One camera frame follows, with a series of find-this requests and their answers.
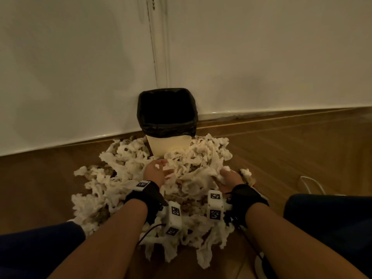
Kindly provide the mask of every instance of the blue pants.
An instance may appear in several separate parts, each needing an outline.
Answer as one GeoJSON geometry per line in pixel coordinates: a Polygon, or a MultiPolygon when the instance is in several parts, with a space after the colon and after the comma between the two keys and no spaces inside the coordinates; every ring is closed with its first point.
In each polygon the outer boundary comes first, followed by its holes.
{"type": "Polygon", "coordinates": [[[0,278],[47,278],[84,240],[84,231],[72,221],[1,235],[0,278]]]}
{"type": "MultiPolygon", "coordinates": [[[[372,278],[372,197],[293,195],[283,216],[372,278]]],[[[266,258],[262,265],[277,278],[266,258]]]]}

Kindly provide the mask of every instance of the human hand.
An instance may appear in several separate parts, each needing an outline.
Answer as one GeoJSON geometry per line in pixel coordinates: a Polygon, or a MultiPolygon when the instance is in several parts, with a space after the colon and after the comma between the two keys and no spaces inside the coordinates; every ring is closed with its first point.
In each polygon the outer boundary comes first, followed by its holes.
{"type": "Polygon", "coordinates": [[[143,180],[153,181],[160,188],[165,183],[165,180],[169,179],[166,176],[174,172],[173,169],[163,170],[167,162],[166,159],[157,159],[150,162],[143,173],[143,180]]]}
{"type": "Polygon", "coordinates": [[[244,184],[243,179],[241,178],[239,173],[233,170],[227,171],[225,169],[221,169],[220,174],[224,178],[226,184],[222,184],[220,181],[217,180],[215,176],[212,176],[212,179],[217,184],[220,191],[224,194],[231,192],[235,186],[244,184]]]}

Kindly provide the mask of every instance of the black wristband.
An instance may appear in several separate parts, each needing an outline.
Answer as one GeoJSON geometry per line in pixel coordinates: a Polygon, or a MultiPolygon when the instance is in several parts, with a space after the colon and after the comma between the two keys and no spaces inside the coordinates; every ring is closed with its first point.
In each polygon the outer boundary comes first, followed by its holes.
{"type": "Polygon", "coordinates": [[[229,203],[232,204],[233,218],[235,218],[237,224],[243,225],[244,227],[247,227],[245,223],[245,214],[253,204],[264,203],[267,206],[269,205],[267,200],[261,197],[258,192],[247,184],[235,186],[232,192],[227,194],[231,194],[229,203]]]}
{"type": "Polygon", "coordinates": [[[150,181],[150,183],[147,184],[142,191],[133,190],[130,194],[128,194],[128,196],[125,198],[124,203],[131,199],[143,201],[147,206],[146,222],[151,225],[155,222],[156,214],[161,209],[161,207],[168,205],[159,191],[160,189],[156,185],[156,183],[150,181]]]}

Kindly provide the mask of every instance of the white cord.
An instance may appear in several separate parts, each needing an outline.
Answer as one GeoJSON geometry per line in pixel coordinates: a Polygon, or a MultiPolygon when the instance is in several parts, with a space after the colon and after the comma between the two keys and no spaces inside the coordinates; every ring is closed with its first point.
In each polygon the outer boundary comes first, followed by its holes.
{"type": "Polygon", "coordinates": [[[304,179],[310,179],[310,180],[314,181],[318,185],[318,188],[322,191],[323,195],[326,195],[323,187],[320,185],[320,183],[317,180],[315,180],[313,178],[310,178],[308,176],[300,176],[300,179],[304,183],[304,185],[305,185],[307,191],[309,192],[309,194],[312,194],[312,192],[310,191],[310,188],[309,188],[309,186],[307,185],[307,183],[305,182],[304,179]]]}

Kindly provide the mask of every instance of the black plastic liner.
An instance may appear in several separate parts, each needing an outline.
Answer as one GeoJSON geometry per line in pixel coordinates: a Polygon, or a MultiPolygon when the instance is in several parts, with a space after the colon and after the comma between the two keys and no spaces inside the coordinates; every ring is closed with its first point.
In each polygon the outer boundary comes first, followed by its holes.
{"type": "Polygon", "coordinates": [[[189,90],[154,89],[139,95],[137,119],[142,131],[151,137],[195,136],[198,111],[189,90]]]}

